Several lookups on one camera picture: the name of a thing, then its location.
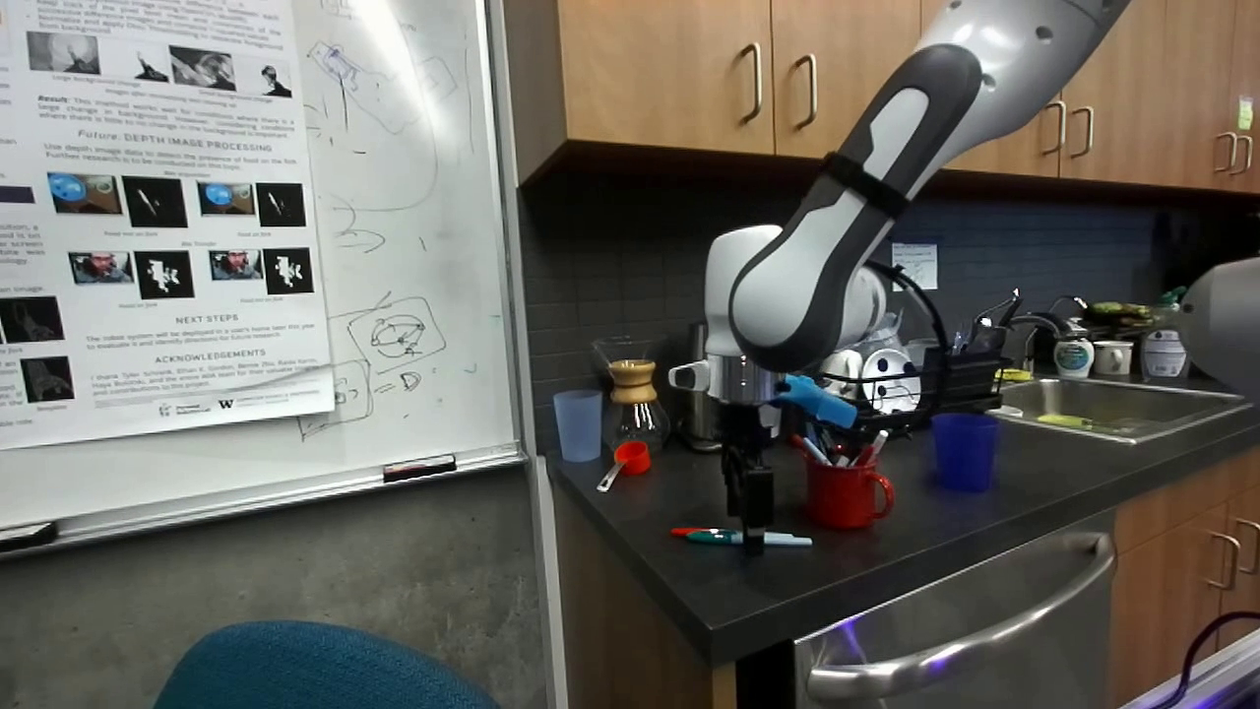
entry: cabinet handle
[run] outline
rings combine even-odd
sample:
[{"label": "cabinet handle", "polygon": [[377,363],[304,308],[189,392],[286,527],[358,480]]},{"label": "cabinet handle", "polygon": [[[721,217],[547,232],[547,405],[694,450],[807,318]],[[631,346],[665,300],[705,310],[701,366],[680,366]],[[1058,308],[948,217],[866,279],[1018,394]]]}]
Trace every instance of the cabinet handle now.
[{"label": "cabinet handle", "polygon": [[795,69],[802,69],[802,119],[795,123],[802,129],[820,119],[820,54],[795,60]]},{"label": "cabinet handle", "polygon": [[1243,556],[1243,545],[1238,535],[1223,535],[1223,532],[1209,532],[1209,539],[1223,545],[1230,556],[1223,556],[1223,580],[1206,577],[1206,588],[1234,590],[1238,560]]},{"label": "cabinet handle", "polygon": [[1062,148],[1066,148],[1066,116],[1071,116],[1071,111],[1066,111],[1062,99],[1057,99],[1051,111],[1058,116],[1057,148],[1049,148],[1049,150],[1038,150],[1038,154],[1062,154]]},{"label": "cabinet handle", "polygon": [[1097,129],[1093,129],[1097,111],[1093,111],[1093,106],[1075,106],[1071,119],[1075,119],[1075,116],[1087,119],[1087,141],[1081,141],[1080,150],[1071,150],[1071,159],[1087,159],[1087,154],[1093,154],[1093,148],[1097,148]]},{"label": "cabinet handle", "polygon": [[744,43],[740,60],[753,60],[753,106],[740,116],[740,123],[753,123],[765,111],[765,62],[759,62],[759,43]]},{"label": "cabinet handle", "polygon": [[1230,161],[1217,161],[1211,171],[1217,171],[1217,175],[1238,175],[1239,136],[1223,129],[1219,138],[1230,141]]},{"label": "cabinet handle", "polygon": [[1260,570],[1260,521],[1234,518],[1234,526],[1239,526],[1243,532],[1253,532],[1253,560],[1239,565],[1238,570],[1257,577],[1257,570]]},{"label": "cabinet handle", "polygon": [[1243,148],[1243,175],[1257,171],[1257,138],[1253,136],[1238,136],[1238,141]]}]

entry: blue chair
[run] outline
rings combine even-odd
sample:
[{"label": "blue chair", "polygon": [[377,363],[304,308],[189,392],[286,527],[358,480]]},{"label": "blue chair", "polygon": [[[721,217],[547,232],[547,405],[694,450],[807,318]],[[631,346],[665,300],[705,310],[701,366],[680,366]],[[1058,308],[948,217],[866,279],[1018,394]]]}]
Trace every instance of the blue chair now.
[{"label": "blue chair", "polygon": [[492,709],[451,669],[322,623],[241,623],[205,633],[156,709]]}]

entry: cabinet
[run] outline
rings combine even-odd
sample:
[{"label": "cabinet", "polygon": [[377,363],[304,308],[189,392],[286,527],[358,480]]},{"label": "cabinet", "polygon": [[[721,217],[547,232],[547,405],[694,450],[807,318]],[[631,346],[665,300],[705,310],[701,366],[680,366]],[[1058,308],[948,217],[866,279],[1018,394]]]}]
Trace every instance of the cabinet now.
[{"label": "cabinet", "polygon": [[772,150],[787,159],[840,150],[917,36],[917,0],[772,0]]},{"label": "cabinet", "polygon": [[521,171],[562,141],[823,159],[917,29],[917,0],[507,6]]},{"label": "cabinet", "polygon": [[1230,194],[1260,194],[1260,171],[1257,171],[1257,128],[1248,119],[1248,103],[1260,99],[1260,0],[1238,0],[1234,20],[1234,83],[1230,95],[1211,106],[1211,186]]},{"label": "cabinet", "polygon": [[1260,605],[1260,450],[1230,456],[1117,511],[1112,605],[1112,704],[1181,669],[1194,633]]},{"label": "cabinet", "polygon": [[587,511],[554,494],[571,704],[738,709],[738,662],[707,666]]},{"label": "cabinet", "polygon": [[1131,0],[1037,123],[952,171],[1211,188],[1234,23],[1238,0]]}]

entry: black countertop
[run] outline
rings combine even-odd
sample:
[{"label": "black countertop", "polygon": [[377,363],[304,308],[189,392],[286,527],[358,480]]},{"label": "black countertop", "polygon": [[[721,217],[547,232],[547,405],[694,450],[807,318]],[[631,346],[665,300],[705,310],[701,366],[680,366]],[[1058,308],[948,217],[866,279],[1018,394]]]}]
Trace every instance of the black countertop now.
[{"label": "black countertop", "polygon": [[812,526],[807,477],[785,456],[776,463],[776,527],[812,532],[814,548],[772,548],[765,560],[669,539],[675,526],[738,526],[726,518],[713,455],[665,450],[648,477],[621,477],[606,496],[593,494],[606,467],[562,468],[558,480],[701,657],[721,666],[1112,511],[1248,444],[1260,444],[1257,410],[1144,444],[1003,426],[996,489],[945,494],[929,485],[929,434],[917,434],[881,455],[898,510],[870,532]]}]

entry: blue cup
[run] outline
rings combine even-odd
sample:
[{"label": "blue cup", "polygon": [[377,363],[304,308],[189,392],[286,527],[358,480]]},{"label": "blue cup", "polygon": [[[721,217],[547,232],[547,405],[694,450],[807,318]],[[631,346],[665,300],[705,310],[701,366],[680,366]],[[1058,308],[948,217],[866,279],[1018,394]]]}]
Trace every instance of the blue cup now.
[{"label": "blue cup", "polygon": [[996,417],[988,413],[932,413],[932,480],[940,489],[992,489]]},{"label": "blue cup", "polygon": [[566,467],[593,463],[601,444],[601,394],[554,392],[553,405],[554,405],[558,456]]}]

